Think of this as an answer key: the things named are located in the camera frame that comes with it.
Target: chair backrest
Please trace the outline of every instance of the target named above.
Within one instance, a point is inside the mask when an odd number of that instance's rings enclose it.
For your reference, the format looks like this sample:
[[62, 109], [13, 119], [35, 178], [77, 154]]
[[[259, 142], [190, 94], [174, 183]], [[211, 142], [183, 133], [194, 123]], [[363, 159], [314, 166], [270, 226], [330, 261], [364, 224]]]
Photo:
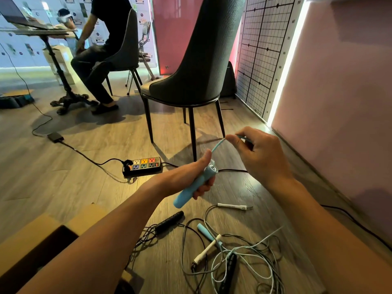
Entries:
[[120, 50], [105, 61], [112, 63], [114, 70], [128, 70], [139, 64], [138, 17], [135, 10], [129, 12]]
[[151, 97], [160, 94], [160, 100], [181, 105], [217, 98], [244, 5], [245, 0], [203, 0], [178, 70], [167, 79], [151, 84]]
[[150, 37], [151, 22], [147, 21], [143, 25], [141, 40], [139, 41], [139, 49], [142, 49]]

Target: laptop screen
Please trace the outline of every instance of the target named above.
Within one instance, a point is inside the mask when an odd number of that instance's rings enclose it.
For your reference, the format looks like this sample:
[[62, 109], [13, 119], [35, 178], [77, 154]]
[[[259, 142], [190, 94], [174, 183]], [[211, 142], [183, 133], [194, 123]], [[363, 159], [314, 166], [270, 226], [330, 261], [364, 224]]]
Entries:
[[8, 22], [26, 19], [13, 0], [0, 0], [0, 13]]

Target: black jump rope handle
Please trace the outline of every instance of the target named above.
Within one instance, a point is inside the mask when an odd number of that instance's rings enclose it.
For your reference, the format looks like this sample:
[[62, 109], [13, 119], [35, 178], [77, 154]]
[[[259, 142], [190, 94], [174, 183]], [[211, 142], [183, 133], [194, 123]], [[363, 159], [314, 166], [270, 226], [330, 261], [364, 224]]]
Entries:
[[169, 230], [169, 228], [177, 224], [183, 216], [184, 216], [184, 212], [179, 211], [176, 214], [172, 215], [171, 217], [167, 218], [166, 220], [160, 222], [158, 225], [154, 227], [156, 235], [158, 236], [166, 232], [167, 230]]
[[234, 271], [237, 265], [237, 255], [231, 254], [227, 261], [227, 274], [225, 280], [219, 287], [218, 294], [229, 294], [231, 281], [233, 280]]

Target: table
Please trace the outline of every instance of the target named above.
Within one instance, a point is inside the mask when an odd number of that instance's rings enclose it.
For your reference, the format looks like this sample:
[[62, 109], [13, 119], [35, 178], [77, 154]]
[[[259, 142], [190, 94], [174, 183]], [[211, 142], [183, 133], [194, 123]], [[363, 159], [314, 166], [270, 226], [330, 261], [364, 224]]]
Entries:
[[59, 115], [64, 115], [68, 112], [69, 106], [73, 103], [78, 103], [78, 102], [84, 102], [88, 105], [96, 106], [98, 105], [97, 101], [89, 101], [88, 100], [88, 95], [80, 95], [80, 94], [75, 94], [72, 92], [72, 89], [67, 82], [67, 79], [64, 75], [64, 72], [62, 71], [55, 53], [53, 52], [52, 47], [49, 44], [49, 37], [50, 36], [63, 36], [63, 35], [68, 35], [69, 31], [75, 31], [75, 30], [70, 30], [70, 29], [58, 29], [58, 30], [45, 30], [45, 29], [31, 29], [27, 28], [26, 29], [1, 29], [1, 32], [14, 32], [16, 35], [26, 35], [26, 36], [38, 36], [39, 38], [42, 39], [42, 41], [45, 43], [46, 48], [48, 49], [49, 55], [52, 57], [53, 63], [56, 66], [57, 74], [60, 76], [60, 79], [64, 85], [64, 90], [66, 90], [66, 95], [64, 97], [61, 97], [60, 100], [58, 101], [52, 101], [51, 106], [56, 107], [56, 106], [61, 106], [57, 110], [57, 114]]

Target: power strip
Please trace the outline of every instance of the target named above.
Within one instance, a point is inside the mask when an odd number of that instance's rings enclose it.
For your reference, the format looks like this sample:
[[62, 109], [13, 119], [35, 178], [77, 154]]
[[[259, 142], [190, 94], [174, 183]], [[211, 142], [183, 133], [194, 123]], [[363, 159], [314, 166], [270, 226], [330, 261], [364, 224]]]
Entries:
[[136, 178], [144, 175], [161, 173], [163, 171], [162, 161], [160, 157], [143, 158], [132, 160], [124, 166], [124, 178]]

